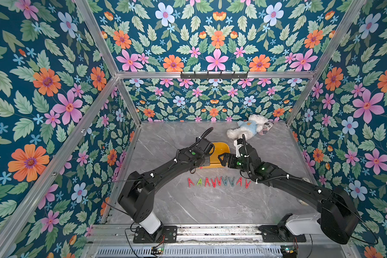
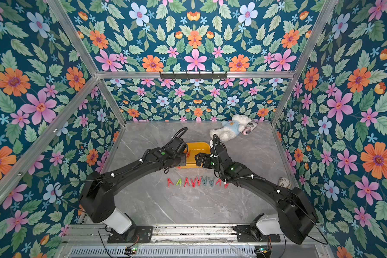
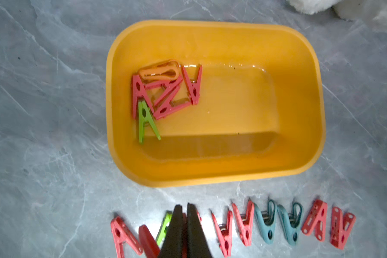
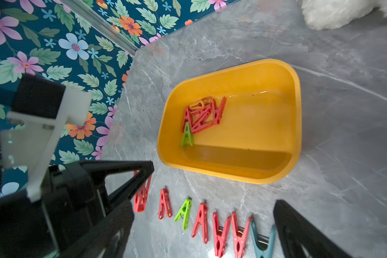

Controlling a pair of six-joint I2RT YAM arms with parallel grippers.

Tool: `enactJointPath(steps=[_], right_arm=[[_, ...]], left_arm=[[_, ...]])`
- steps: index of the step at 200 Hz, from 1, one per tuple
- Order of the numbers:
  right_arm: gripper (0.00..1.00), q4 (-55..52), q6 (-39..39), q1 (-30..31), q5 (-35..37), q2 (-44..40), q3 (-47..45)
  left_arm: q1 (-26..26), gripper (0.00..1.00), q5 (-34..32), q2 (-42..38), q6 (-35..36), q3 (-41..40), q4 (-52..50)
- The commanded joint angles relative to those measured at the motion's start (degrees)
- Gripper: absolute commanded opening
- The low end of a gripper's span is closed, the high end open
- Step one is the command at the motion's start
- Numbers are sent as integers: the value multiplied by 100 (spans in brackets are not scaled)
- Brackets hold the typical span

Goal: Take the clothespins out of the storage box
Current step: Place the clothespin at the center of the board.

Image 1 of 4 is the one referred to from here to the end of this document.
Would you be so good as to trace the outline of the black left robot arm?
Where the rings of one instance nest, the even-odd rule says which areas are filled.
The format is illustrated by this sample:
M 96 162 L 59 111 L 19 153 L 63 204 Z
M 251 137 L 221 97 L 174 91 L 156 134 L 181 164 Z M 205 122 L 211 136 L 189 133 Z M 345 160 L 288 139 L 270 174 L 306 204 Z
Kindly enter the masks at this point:
M 179 175 L 201 167 L 214 150 L 212 142 L 197 138 L 194 144 L 178 149 L 173 159 L 159 167 L 142 174 L 137 171 L 131 173 L 117 203 L 148 234 L 154 237 L 160 235 L 163 223 L 153 211 L 157 191 Z

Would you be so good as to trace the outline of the yellow plastic storage box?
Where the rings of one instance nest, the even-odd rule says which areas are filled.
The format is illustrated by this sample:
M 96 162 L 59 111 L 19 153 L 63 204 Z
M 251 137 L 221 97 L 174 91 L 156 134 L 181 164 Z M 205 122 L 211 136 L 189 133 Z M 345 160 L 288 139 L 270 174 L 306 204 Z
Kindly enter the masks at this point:
M 219 157 L 223 157 L 225 153 L 230 153 L 228 144 L 222 142 L 213 144 L 214 148 L 211 150 L 211 155 L 205 159 L 205 162 L 200 169 L 221 168 L 222 165 Z

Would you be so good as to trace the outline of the red clothespin row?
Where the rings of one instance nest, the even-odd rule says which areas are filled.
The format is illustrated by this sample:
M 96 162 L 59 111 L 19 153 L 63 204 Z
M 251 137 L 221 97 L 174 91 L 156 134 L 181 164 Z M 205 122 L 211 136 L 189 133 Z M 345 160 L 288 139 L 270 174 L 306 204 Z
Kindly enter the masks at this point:
M 190 188 L 191 186 L 195 186 L 191 178 L 188 178 L 188 187 Z
M 242 186 L 242 184 L 243 184 L 243 178 L 240 177 L 240 178 L 237 180 L 236 185 Z
M 251 183 L 252 183 L 251 180 L 246 179 L 245 188 L 248 189 Z

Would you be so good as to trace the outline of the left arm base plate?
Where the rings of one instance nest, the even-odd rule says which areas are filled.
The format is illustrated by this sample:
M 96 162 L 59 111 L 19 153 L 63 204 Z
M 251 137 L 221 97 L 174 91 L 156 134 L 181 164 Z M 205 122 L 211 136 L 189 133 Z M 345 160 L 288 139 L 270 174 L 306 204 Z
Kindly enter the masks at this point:
M 177 230 L 178 227 L 175 225 L 161 225 L 155 233 L 149 234 L 139 226 L 134 232 L 133 242 L 135 244 L 173 244 L 176 243 Z

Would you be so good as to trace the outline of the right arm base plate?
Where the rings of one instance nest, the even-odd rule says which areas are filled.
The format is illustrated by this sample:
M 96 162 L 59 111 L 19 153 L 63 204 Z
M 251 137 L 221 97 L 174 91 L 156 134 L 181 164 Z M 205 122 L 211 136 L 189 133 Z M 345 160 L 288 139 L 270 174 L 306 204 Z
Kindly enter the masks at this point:
M 306 243 L 304 234 L 293 235 L 285 226 L 261 225 L 258 227 L 265 243 Z

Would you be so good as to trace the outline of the teal clothespin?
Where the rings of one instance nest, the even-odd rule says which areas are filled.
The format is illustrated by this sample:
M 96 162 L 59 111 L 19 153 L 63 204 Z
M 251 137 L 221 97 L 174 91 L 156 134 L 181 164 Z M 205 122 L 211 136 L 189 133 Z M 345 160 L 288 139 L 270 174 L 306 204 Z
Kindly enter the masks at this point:
M 228 180 L 229 180 L 231 187 L 234 187 L 235 186 L 235 177 L 228 177 Z
M 224 177 L 221 177 L 221 180 L 222 180 L 222 183 L 224 184 L 224 186 L 228 186 L 229 182 L 230 182 L 230 179 L 228 176 L 224 176 Z

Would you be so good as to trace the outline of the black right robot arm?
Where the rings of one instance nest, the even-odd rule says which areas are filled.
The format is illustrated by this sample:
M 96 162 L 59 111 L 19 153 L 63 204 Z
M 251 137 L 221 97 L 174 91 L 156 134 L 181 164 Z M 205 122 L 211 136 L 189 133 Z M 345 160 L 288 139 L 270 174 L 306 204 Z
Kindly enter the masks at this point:
M 262 161 L 255 148 L 241 140 L 235 154 L 223 153 L 218 160 L 223 167 L 238 169 L 256 184 L 282 190 L 315 209 L 306 215 L 286 214 L 277 225 L 281 240 L 303 234 L 323 234 L 337 244 L 349 242 L 360 216 L 354 202 L 343 189 L 315 185 L 287 173 L 279 166 Z

